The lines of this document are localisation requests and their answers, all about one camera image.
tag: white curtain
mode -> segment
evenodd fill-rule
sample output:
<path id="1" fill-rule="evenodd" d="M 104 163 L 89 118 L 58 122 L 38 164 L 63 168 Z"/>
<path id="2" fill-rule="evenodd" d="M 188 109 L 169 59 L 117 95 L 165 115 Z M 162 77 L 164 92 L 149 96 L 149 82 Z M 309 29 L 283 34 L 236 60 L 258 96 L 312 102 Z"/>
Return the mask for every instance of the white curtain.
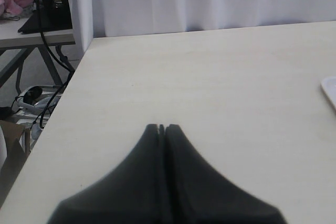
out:
<path id="1" fill-rule="evenodd" d="M 336 0 L 70 0 L 75 39 L 336 20 Z"/>

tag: desk surface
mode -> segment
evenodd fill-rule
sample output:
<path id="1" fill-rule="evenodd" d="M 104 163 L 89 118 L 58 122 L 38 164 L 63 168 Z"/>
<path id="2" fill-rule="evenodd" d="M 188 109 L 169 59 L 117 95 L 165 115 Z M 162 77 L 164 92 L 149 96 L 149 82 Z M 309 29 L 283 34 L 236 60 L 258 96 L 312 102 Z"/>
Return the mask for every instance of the desk surface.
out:
<path id="1" fill-rule="evenodd" d="M 289 223 L 334 224 L 336 114 L 320 82 L 336 74 L 335 37 L 328 22 L 94 39 L 0 223 L 45 223 L 116 167 L 148 123 L 176 123 Z"/>
<path id="2" fill-rule="evenodd" d="M 19 21 L 0 20 L 0 49 L 23 48 L 43 44 L 39 33 L 21 34 L 17 32 L 27 20 L 28 18 L 22 18 Z M 64 44 L 67 42 L 73 44 L 75 42 L 72 29 L 47 32 L 45 37 L 49 44 Z"/>

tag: floor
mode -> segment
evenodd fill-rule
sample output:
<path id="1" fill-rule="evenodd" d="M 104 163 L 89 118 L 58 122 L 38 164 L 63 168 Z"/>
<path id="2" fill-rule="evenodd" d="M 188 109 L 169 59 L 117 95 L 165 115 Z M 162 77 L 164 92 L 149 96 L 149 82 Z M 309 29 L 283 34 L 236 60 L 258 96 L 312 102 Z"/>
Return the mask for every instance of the floor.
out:
<path id="1" fill-rule="evenodd" d="M 16 55 L 19 50 L 8 50 L 3 55 L 0 56 L 0 69 L 3 69 L 4 66 Z M 79 64 L 79 57 L 76 53 L 76 46 L 63 46 L 62 52 L 64 55 L 68 56 L 70 63 L 74 68 Z M 62 78 L 66 80 L 68 72 L 59 66 L 56 62 L 55 66 Z M 9 80 L 0 88 L 0 106 L 10 106 L 14 98 L 18 95 L 15 90 L 15 80 L 16 72 L 9 78 Z M 21 90 L 26 89 L 29 86 L 35 86 L 40 84 L 54 84 L 52 78 L 48 72 L 46 65 L 37 49 L 35 49 L 25 60 L 21 78 Z"/>

